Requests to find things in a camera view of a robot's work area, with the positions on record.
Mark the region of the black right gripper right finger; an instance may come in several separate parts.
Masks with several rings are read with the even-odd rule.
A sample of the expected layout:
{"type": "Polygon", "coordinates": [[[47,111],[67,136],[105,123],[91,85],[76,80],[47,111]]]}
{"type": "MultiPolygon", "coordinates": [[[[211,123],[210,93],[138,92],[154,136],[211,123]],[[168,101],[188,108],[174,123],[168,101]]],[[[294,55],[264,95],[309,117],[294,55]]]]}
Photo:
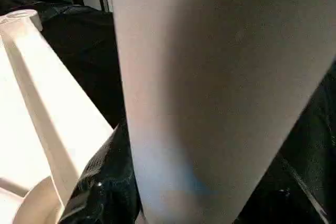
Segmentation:
{"type": "Polygon", "coordinates": [[[278,154],[235,222],[330,223],[330,218],[296,170],[278,154]]]}

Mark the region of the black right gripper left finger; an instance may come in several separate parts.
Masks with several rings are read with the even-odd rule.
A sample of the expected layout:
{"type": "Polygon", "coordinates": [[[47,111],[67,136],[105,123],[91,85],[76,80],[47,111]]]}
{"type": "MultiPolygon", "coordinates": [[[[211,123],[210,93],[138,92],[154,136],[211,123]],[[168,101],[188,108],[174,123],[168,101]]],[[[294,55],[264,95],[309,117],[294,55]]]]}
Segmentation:
{"type": "Polygon", "coordinates": [[[135,223],[141,209],[127,123],[90,159],[59,223],[135,223]]]}

